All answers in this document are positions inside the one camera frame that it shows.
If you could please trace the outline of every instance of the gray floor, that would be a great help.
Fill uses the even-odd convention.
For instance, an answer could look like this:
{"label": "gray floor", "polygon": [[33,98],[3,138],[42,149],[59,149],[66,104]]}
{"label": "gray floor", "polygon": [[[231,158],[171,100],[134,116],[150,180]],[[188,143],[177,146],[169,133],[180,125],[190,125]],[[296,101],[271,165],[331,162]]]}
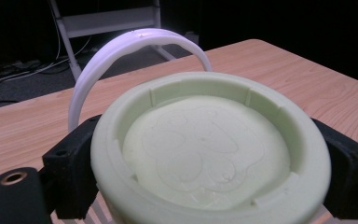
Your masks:
{"label": "gray floor", "polygon": [[[191,32],[186,33],[185,37],[195,43],[198,43],[198,37]],[[163,48],[165,48],[175,58],[181,58],[189,55],[188,51],[175,45],[167,45]],[[82,53],[76,57],[82,68],[92,57],[94,51]],[[161,55],[156,53],[150,47],[145,47],[115,61],[102,78],[112,77],[164,62],[166,62],[166,60]],[[21,102],[55,91],[73,88],[75,86],[75,80],[72,76],[71,70],[66,68],[68,68],[68,63],[61,63],[50,68],[49,70],[44,71],[45,73],[50,73],[50,75],[34,74],[28,77],[20,77],[1,82],[0,106],[15,104],[15,102]]]}

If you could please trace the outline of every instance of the round lid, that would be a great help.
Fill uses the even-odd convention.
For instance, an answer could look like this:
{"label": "round lid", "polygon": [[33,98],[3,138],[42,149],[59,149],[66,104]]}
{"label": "round lid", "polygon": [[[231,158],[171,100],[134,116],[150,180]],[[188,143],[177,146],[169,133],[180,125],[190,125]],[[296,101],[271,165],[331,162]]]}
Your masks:
{"label": "round lid", "polygon": [[125,92],[103,113],[91,165],[133,223],[301,223],[324,200],[330,160],[307,114],[232,75],[179,73]]}

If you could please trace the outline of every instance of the white handle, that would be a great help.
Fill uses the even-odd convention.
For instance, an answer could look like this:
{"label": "white handle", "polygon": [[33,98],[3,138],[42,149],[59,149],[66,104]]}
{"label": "white handle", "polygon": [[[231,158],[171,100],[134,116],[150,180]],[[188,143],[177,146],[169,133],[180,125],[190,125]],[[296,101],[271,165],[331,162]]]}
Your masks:
{"label": "white handle", "polygon": [[176,44],[196,55],[205,71],[212,71],[205,52],[181,35],[163,29],[139,29],[120,35],[103,46],[89,61],[78,78],[69,106],[68,129],[78,126],[81,108],[91,88],[118,58],[148,45]]}

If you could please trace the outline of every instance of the wooden table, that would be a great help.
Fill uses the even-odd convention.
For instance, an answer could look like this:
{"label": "wooden table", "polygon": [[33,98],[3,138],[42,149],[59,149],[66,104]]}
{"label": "wooden table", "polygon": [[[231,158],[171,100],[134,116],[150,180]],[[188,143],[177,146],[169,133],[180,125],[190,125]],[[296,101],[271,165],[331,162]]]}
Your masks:
{"label": "wooden table", "polygon": [[[247,77],[281,92],[307,114],[358,142],[358,81],[260,40],[206,52],[215,72]],[[81,121],[98,115],[124,91],[155,77],[201,71],[195,56],[100,80]],[[0,108],[0,174],[42,167],[41,156],[67,135],[72,89]]]}

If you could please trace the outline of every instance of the curved plastic handle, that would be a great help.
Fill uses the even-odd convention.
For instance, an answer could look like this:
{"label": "curved plastic handle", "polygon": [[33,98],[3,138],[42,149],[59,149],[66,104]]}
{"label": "curved plastic handle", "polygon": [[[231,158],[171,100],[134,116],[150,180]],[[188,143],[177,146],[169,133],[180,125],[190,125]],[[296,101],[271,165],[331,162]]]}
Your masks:
{"label": "curved plastic handle", "polygon": [[71,132],[78,126],[81,108],[91,88],[112,65],[124,56],[148,45],[176,44],[196,55],[205,71],[212,71],[205,52],[196,44],[181,35],[163,29],[139,29],[120,35],[103,46],[89,61],[78,78],[69,106],[68,129]]}

